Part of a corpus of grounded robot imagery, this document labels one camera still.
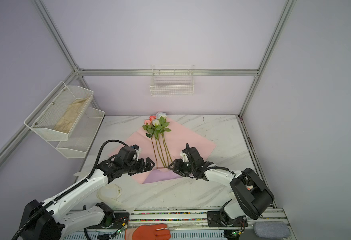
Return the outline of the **pink purple wrapping paper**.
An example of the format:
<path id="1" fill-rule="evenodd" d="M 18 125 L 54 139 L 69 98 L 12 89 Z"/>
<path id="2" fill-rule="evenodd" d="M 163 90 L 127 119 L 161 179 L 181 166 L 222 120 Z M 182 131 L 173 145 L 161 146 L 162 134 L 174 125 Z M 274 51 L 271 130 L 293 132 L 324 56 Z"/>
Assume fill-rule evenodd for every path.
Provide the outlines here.
<path id="1" fill-rule="evenodd" d="M 108 116 L 103 120 L 98 137 L 106 140 L 116 139 L 127 145 L 138 145 L 141 149 L 140 158 L 149 157 L 156 164 L 151 172 L 137 174 L 132 177 L 122 175 L 114 180 L 114 184 L 122 188 L 144 187 L 156 182 L 167 183 L 180 176 L 166 170 L 160 160 L 158 151 L 164 150 L 163 142 L 167 143 L 171 159 L 179 159 L 185 145 L 195 147 L 200 156 L 207 160 L 216 147 L 209 130 L 212 128 L 212 116 L 170 116 L 170 131 L 157 144 L 155 139 L 146 136 L 142 126 L 149 121 L 149 116 Z"/>

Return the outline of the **light pink fake rose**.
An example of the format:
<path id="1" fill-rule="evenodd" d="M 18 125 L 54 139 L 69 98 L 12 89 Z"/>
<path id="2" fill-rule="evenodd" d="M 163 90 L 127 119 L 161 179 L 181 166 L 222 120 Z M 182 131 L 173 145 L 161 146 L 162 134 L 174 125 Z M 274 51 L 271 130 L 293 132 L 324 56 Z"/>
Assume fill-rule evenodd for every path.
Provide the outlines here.
<path id="1" fill-rule="evenodd" d="M 154 156 L 155 156 L 155 160 L 156 160 L 156 168 L 158 168 L 158 158 L 157 158 L 157 154 L 156 154 L 156 150 L 155 150 L 155 146 L 154 146 L 154 141 L 153 141 L 154 130 L 152 129 L 152 122 L 150 120 L 145 120 L 144 125 L 143 125 L 143 129 L 146 131 L 146 136 L 151 139 L 151 144 L 152 144 L 152 148 L 153 148 L 153 152 L 154 152 Z"/>

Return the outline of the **cream fake rose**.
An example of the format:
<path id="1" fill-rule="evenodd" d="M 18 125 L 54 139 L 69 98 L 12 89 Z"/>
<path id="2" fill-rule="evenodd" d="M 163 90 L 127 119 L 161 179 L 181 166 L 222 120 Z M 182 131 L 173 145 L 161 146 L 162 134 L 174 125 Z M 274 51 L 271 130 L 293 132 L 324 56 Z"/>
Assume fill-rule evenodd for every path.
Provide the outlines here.
<path id="1" fill-rule="evenodd" d="M 172 162 L 172 157 L 166 143 L 165 133 L 170 132 L 169 122 L 164 117 L 154 118 L 151 125 L 147 127 L 147 133 L 153 139 L 155 155 L 159 157 L 164 168 Z"/>

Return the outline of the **white fake rose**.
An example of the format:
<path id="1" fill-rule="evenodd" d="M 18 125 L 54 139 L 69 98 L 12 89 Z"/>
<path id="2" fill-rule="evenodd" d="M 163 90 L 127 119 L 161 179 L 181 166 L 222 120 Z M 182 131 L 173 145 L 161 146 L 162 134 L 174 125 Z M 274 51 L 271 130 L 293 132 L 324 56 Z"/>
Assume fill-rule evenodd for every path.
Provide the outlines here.
<path id="1" fill-rule="evenodd" d="M 167 114 L 163 113 L 163 112 L 158 112 L 156 114 L 156 120 L 157 120 L 157 125 L 156 125 L 156 131 L 158 132 L 158 134 L 161 135 L 162 137 L 162 141 L 163 141 L 163 146 L 165 149 L 165 153 L 166 153 L 166 166 L 169 166 L 173 160 L 166 142 L 166 138 L 165 138 L 165 133 L 166 132 L 170 132 L 171 129 L 169 129 L 169 122 L 167 121 Z"/>

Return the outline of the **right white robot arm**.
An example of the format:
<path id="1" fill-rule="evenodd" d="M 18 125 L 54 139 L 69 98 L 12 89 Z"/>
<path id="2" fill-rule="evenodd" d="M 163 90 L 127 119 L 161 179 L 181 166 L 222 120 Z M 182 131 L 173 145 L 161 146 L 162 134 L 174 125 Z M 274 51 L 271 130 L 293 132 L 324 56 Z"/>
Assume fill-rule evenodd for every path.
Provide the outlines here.
<path id="1" fill-rule="evenodd" d="M 195 147 L 186 144 L 167 169 L 181 177 L 219 183 L 231 189 L 233 199 L 219 211 L 208 211 L 209 227 L 247 226 L 247 219 L 258 220 L 274 201 L 274 195 L 264 181 L 251 168 L 234 171 L 206 162 Z"/>

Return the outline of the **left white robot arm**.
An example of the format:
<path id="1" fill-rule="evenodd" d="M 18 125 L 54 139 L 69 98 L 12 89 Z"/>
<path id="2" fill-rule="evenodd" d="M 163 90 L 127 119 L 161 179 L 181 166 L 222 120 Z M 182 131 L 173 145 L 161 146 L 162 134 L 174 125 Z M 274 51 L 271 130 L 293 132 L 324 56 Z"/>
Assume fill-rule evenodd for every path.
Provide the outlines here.
<path id="1" fill-rule="evenodd" d="M 139 157 L 140 147 L 129 146 L 122 141 L 122 148 L 116 155 L 101 161 L 104 147 L 113 140 L 105 141 L 97 154 L 90 173 L 79 182 L 59 194 L 42 202 L 33 200 L 23 211 L 19 229 L 12 237 L 14 240 L 61 240 L 65 236 L 91 226 L 112 225 L 114 210 L 100 202 L 90 209 L 70 214 L 70 210 L 92 193 L 110 184 L 123 174 L 133 176 L 151 171 L 156 163 L 150 158 Z"/>

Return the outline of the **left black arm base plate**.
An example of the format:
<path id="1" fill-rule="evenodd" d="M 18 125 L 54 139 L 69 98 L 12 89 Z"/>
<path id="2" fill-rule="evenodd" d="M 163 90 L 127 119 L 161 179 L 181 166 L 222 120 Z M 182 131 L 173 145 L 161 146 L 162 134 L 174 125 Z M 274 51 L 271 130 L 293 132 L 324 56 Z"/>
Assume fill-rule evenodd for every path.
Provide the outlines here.
<path id="1" fill-rule="evenodd" d="M 101 208 L 105 213 L 101 223 L 95 226 L 90 226 L 88 229 L 118 229 L 123 224 L 128 224 L 130 213 L 119 212 L 111 209 L 106 203 L 97 203 L 97 207 Z"/>

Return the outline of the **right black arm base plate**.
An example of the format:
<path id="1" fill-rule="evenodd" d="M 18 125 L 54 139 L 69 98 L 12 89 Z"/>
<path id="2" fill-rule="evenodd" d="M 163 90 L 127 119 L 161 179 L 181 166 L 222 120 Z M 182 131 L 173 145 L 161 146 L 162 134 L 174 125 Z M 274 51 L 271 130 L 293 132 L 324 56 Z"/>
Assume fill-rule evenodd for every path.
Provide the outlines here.
<path id="1" fill-rule="evenodd" d="M 236 211 L 240 211 L 240 215 L 236 218 L 231 217 L 226 211 L 225 208 L 229 206 L 229 209 L 232 208 Z M 245 228 L 248 226 L 246 215 L 241 212 L 241 208 L 237 204 L 234 205 L 234 202 L 228 201 L 226 202 L 219 211 L 208 211 L 207 215 L 207 225 L 209 228 L 213 227 L 221 227 L 221 228 L 228 228 L 228 227 L 241 227 Z"/>

